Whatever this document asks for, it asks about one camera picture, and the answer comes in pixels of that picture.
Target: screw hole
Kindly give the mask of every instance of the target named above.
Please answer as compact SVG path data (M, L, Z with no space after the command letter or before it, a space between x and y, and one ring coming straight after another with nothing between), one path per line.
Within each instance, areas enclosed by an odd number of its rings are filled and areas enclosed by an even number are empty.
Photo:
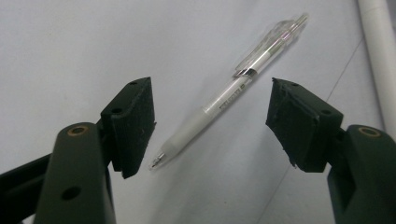
M69 136L74 137L74 136L84 134L85 132L87 132L87 130L88 130L87 126L77 126L77 127L71 128L69 131L67 131L67 134Z
M115 108L111 112L114 113L114 114L119 114L120 112L122 112L122 109L121 108Z
M65 201L70 201L75 198L81 193L81 188L79 187L72 187L69 189L66 189L64 193L62 194L62 199Z
M330 115L332 112L330 112L329 110L322 110L321 111L323 114L325 115Z
M367 135L369 137L380 137L381 133L378 131L371 129L371 128L366 128L366 127L360 127L359 132L361 132L364 135Z

